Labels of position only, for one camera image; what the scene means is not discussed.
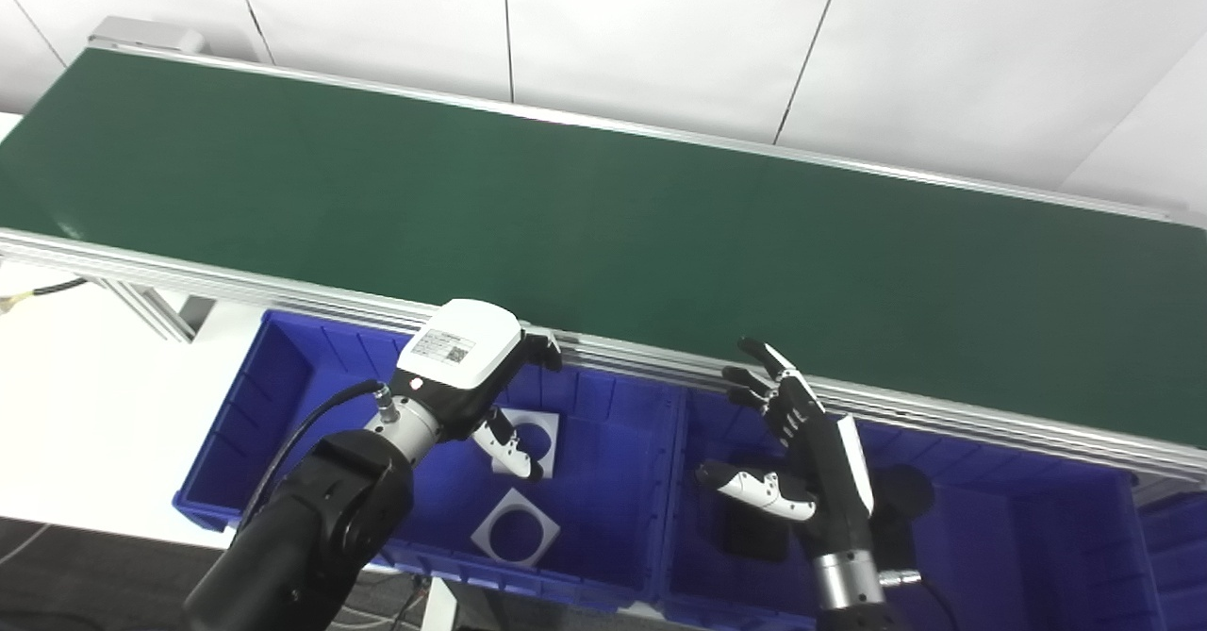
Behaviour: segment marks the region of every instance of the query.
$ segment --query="robotic arm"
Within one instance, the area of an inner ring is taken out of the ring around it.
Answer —
[[[818,631],[897,631],[908,626],[885,601],[873,561],[869,519],[871,483],[855,420],[833,420],[795,366],[775,347],[742,339],[742,351],[771,380],[729,366],[729,399],[759,410],[788,451],[791,473],[764,473],[709,461],[696,471],[701,485],[788,520],[818,586]]]
[[[322,438],[262,509],[255,493],[231,548],[185,601],[183,627],[326,629],[409,514],[412,469],[436,443],[472,437],[515,475],[538,480],[540,465],[491,408],[529,363],[561,368],[552,335],[525,331],[482,300],[443,305],[407,344],[389,386],[362,382],[342,393],[374,393],[368,425]]]

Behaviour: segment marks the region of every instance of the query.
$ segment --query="white table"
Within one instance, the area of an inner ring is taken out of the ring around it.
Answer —
[[[0,262],[0,296],[66,279]],[[89,284],[0,316],[0,516],[226,548],[171,497],[262,312],[220,303],[174,344]]]

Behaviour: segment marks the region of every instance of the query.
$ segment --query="cable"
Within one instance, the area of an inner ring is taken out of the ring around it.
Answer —
[[[22,303],[25,299],[33,299],[35,296],[47,296],[54,294],[56,292],[65,292],[68,288],[75,288],[81,286],[81,284],[87,284],[87,279],[77,277],[70,280],[70,282],[64,284],[52,284],[48,287],[30,288],[30,291],[21,292],[21,294],[13,296],[0,296],[0,316],[13,309],[13,305]]]
[[[68,288],[75,288],[75,287],[81,286],[81,284],[87,284],[87,282],[88,282],[87,279],[77,277],[77,279],[72,279],[71,282],[51,284],[51,286],[48,286],[48,287],[34,288],[34,291],[30,292],[30,294],[34,294],[34,296],[57,294],[57,292],[65,292],[65,291],[68,291]]]
[[[8,562],[8,561],[11,561],[12,559],[17,557],[17,554],[19,554],[19,553],[21,553],[22,550],[25,550],[25,547],[27,547],[27,545],[30,545],[30,544],[33,544],[33,543],[34,543],[34,539],[37,539],[39,537],[41,537],[41,536],[42,536],[42,532],[46,532],[46,531],[47,531],[48,528],[51,528],[49,524],[47,524],[47,525],[43,525],[42,527],[39,527],[39,528],[37,528],[37,532],[34,532],[34,533],[33,533],[33,534],[31,534],[31,536],[29,537],[29,539],[25,539],[25,541],[24,541],[24,542],[22,542],[21,544],[17,544],[17,548],[16,548],[16,549],[13,549],[13,550],[8,551],[7,554],[5,554],[5,556],[4,556],[2,559],[0,559],[0,566],[4,566],[4,563],[5,563],[5,562]]]
[[[396,577],[397,574],[386,577],[381,582],[392,580]],[[407,596],[407,600],[402,602],[402,608],[398,610],[397,615],[384,617],[365,609],[354,608],[352,606],[344,603],[340,606],[340,608],[344,612],[360,614],[362,617],[374,619],[374,621],[367,621],[363,624],[362,623],[348,624],[344,621],[332,621],[332,626],[336,626],[338,629],[373,629],[375,626],[384,626],[386,624],[392,624],[391,629],[397,629],[398,626],[404,626],[407,629],[419,629],[418,625],[407,621],[404,618],[407,617],[407,613],[415,609],[415,606],[418,606],[424,598],[427,597],[427,592],[431,590],[431,578],[420,574],[412,574],[410,580],[412,580],[410,595]],[[375,582],[373,586],[381,584],[381,582]]]
[[[320,416],[325,415],[325,413],[331,411],[352,398],[358,398],[358,396],[367,396],[374,391],[379,391],[381,387],[384,387],[381,382],[371,378],[368,381],[361,381],[355,386],[344,387],[343,391],[338,391],[338,393],[327,398],[325,403],[319,404],[319,407],[311,413],[308,413],[305,419],[302,420],[302,423],[293,430],[293,434],[290,434],[288,440],[281,445],[280,450],[276,450],[276,456],[273,457],[272,462],[268,463],[268,468],[264,469],[264,475],[260,479],[260,484],[256,485],[256,489],[251,492],[251,498],[247,501],[247,506],[243,509],[243,515],[239,519],[239,528],[235,531],[235,537],[239,536],[239,532],[243,532],[247,524],[251,522],[251,519],[255,518],[256,512],[260,510],[260,502],[264,497],[264,490],[268,487],[269,481],[272,481],[273,475],[276,475],[276,471],[280,468],[281,462],[285,461],[290,450],[297,445],[298,440],[302,439],[307,430],[310,430],[310,426],[313,426]]]
[[[943,591],[940,591],[939,588],[932,584],[926,577],[923,577],[920,583],[927,591],[931,592],[931,597],[934,598],[934,602],[939,603],[939,607],[943,608],[943,613],[947,614],[947,624],[951,625],[951,631],[960,631],[960,623],[956,621],[956,610],[952,608],[951,601],[947,600],[947,596],[944,596]]]

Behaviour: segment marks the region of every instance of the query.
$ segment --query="cable connector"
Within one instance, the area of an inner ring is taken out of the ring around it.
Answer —
[[[34,292],[21,292],[21,294],[13,294],[13,296],[0,296],[0,316],[2,316],[5,312],[11,311],[13,309],[13,305],[22,303],[22,300],[29,299],[30,296],[34,296]]]
[[[916,569],[886,569],[880,573],[881,589],[896,589],[906,584],[917,584],[922,573]]]
[[[373,398],[377,401],[378,411],[381,414],[381,423],[393,423],[398,420],[398,408],[393,402],[393,395],[390,393],[390,387],[384,382],[379,382],[379,388],[373,392]],[[406,402],[402,396],[398,398],[401,402]]]

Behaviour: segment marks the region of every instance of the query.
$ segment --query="white square part with circular hole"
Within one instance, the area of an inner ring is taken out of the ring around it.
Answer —
[[[541,542],[537,544],[536,550],[527,557],[520,560],[508,560],[501,557],[500,554],[496,553],[490,542],[490,533],[495,531],[495,525],[498,522],[498,519],[509,514],[509,512],[515,510],[525,512],[536,519],[537,524],[541,526]],[[474,545],[478,545],[478,548],[490,556],[491,560],[509,562],[512,565],[521,565],[524,567],[533,567],[541,556],[549,550],[553,541],[556,539],[560,533],[561,527],[558,526],[552,518],[546,515],[541,509],[536,508],[536,504],[527,501],[527,498],[519,493],[517,489],[512,487],[503,495],[502,501],[498,502],[495,510],[490,512],[486,520],[483,520],[482,525],[473,531],[473,534],[470,536],[470,541],[474,542]]]

